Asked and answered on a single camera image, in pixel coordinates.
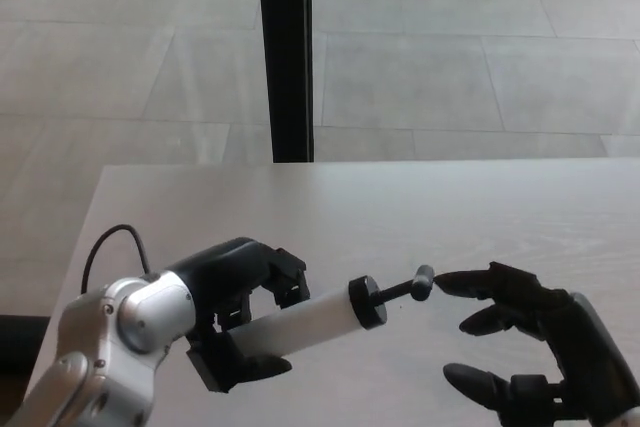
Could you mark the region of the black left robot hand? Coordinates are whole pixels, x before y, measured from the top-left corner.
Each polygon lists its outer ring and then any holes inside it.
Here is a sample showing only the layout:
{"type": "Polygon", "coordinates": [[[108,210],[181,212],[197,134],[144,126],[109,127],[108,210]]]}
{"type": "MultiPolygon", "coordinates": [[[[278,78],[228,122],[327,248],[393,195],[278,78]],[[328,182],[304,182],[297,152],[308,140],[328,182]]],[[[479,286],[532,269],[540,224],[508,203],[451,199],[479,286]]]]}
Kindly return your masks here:
{"type": "Polygon", "coordinates": [[[227,393],[238,384],[292,370],[281,356],[243,353],[230,330],[251,321],[249,297],[258,287],[270,291],[282,310],[308,300],[304,261],[282,248],[241,237],[198,252],[169,270],[186,285],[194,303],[187,356],[208,390],[227,393]]]}

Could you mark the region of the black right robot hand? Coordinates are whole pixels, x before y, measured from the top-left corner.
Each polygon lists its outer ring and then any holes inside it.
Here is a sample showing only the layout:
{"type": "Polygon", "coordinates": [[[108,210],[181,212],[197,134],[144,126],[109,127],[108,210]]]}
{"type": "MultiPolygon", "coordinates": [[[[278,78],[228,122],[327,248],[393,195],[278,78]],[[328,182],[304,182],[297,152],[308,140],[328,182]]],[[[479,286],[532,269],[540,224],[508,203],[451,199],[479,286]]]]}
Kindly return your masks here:
{"type": "Polygon", "coordinates": [[[562,379],[494,373],[460,363],[444,366],[446,380],[462,395],[495,412],[503,426],[551,426],[586,420],[592,426],[636,426],[639,384],[588,299],[542,286],[524,270],[493,262],[485,270],[439,274],[446,294],[492,300],[459,328],[486,336],[515,328],[546,343],[562,379]]]}

